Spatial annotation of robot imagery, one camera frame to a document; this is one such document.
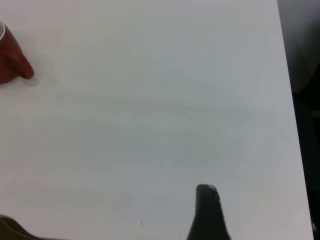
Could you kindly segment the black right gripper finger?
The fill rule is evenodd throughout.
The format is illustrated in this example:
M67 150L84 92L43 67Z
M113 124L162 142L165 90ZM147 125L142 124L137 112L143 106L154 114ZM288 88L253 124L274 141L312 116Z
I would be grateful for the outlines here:
M217 189L210 184L196 187L195 215L188 240L230 240L221 200Z

